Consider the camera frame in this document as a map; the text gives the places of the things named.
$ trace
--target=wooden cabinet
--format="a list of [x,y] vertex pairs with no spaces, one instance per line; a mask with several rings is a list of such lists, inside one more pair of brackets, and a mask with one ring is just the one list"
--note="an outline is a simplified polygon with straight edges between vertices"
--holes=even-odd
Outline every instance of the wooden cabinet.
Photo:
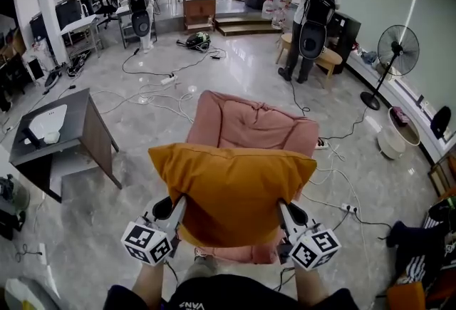
[[216,0],[184,0],[185,30],[214,28]]

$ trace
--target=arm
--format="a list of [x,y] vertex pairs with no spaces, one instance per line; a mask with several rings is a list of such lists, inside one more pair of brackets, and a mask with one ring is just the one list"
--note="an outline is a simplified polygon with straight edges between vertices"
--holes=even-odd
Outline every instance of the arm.
[[144,300],[149,309],[160,310],[162,285],[163,263],[156,267],[143,264],[132,291]]
[[300,305],[312,307],[320,304],[329,296],[315,269],[308,272],[298,264],[295,264],[294,270],[296,273],[296,290]]

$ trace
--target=fan base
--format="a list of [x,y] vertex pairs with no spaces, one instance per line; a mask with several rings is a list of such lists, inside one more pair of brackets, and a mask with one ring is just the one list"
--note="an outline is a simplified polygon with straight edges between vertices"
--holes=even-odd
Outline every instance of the fan base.
[[361,100],[372,110],[380,110],[380,103],[378,100],[374,97],[372,93],[369,92],[362,92],[360,94]]

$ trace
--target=wooden stool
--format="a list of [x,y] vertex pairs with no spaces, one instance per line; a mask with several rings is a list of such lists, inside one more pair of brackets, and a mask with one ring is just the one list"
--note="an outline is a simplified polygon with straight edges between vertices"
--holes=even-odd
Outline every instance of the wooden stool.
[[279,64],[280,57],[282,56],[282,53],[284,52],[284,49],[289,51],[291,49],[291,33],[285,33],[284,35],[281,36],[282,39],[282,49],[280,50],[279,56],[277,57],[276,64]]
[[331,77],[333,76],[334,67],[342,63],[342,57],[338,55],[335,51],[325,48],[325,51],[315,60],[317,66],[325,68],[328,70],[326,75],[326,81],[324,84],[325,90],[329,89]]
[[[291,49],[291,33],[285,33],[281,37],[282,39],[282,48],[279,53],[279,57],[277,58],[276,64],[279,64],[280,58],[282,57],[282,53],[284,49],[289,51]],[[334,72],[334,67],[338,66],[342,63],[342,57],[338,55],[335,51],[326,48],[325,51],[315,60],[315,63],[322,68],[328,70],[328,74],[326,75],[326,81],[324,83],[324,88],[328,89],[330,87],[331,77]]]

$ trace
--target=plastic container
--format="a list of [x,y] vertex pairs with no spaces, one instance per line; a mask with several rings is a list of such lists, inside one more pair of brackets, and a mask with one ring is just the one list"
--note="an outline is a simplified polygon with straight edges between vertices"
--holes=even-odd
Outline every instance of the plastic container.
[[286,23],[286,13],[285,10],[281,7],[279,7],[275,12],[274,12],[274,17],[272,18],[272,27],[275,29],[282,29],[284,27],[284,24]]
[[274,17],[274,11],[274,2],[272,0],[266,0],[263,3],[263,11],[261,13],[261,17],[263,19],[272,20]]

